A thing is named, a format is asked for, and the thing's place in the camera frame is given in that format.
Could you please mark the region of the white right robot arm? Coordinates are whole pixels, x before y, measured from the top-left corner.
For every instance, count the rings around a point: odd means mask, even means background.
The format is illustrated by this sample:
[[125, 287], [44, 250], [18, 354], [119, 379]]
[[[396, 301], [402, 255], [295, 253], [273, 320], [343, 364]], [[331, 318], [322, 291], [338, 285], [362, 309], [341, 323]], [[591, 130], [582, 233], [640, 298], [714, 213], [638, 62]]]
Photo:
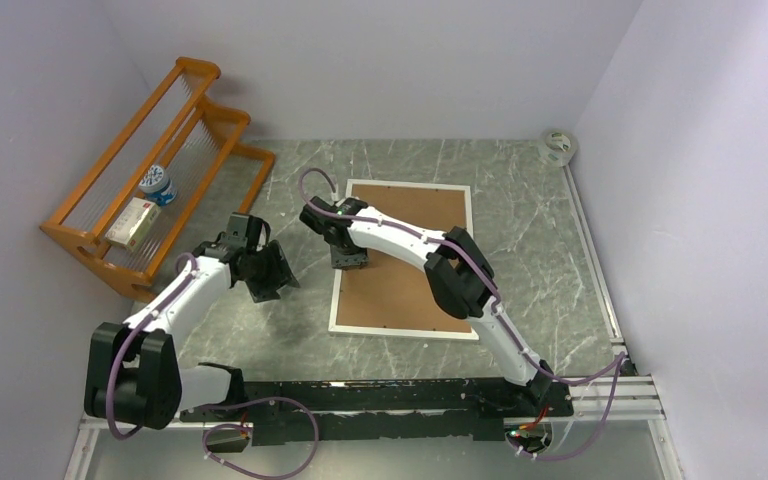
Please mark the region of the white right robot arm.
[[422, 271], [439, 309], [467, 321], [493, 354], [513, 408], [532, 415], [547, 403], [551, 372], [504, 310], [494, 271], [467, 230], [421, 228], [356, 198], [330, 204], [313, 197], [299, 219], [340, 251], [375, 250]]

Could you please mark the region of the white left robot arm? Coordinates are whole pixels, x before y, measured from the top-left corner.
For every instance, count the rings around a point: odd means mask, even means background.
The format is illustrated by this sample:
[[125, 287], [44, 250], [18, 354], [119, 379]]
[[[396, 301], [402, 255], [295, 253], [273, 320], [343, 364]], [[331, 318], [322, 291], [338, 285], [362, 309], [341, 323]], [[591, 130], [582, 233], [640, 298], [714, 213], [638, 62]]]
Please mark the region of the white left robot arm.
[[242, 370], [212, 362], [182, 368], [177, 348], [237, 283], [255, 303], [278, 300], [282, 288], [299, 285], [269, 223], [240, 213], [215, 239], [181, 254], [175, 269], [175, 278], [140, 311], [100, 324], [91, 336], [84, 412], [107, 420], [119, 439], [127, 436], [121, 423], [160, 430], [190, 410], [237, 418], [248, 400]]

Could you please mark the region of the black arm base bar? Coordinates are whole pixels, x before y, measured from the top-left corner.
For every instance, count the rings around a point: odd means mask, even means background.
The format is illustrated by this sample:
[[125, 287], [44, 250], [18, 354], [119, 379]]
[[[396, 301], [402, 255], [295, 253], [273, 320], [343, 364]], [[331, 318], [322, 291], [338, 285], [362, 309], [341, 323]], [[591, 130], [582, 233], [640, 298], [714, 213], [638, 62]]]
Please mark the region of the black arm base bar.
[[469, 437], [496, 441], [529, 419], [574, 413], [568, 386], [552, 382], [536, 404], [501, 377], [413, 380], [251, 381], [236, 415], [199, 408], [187, 423], [246, 420], [256, 446], [322, 441]]

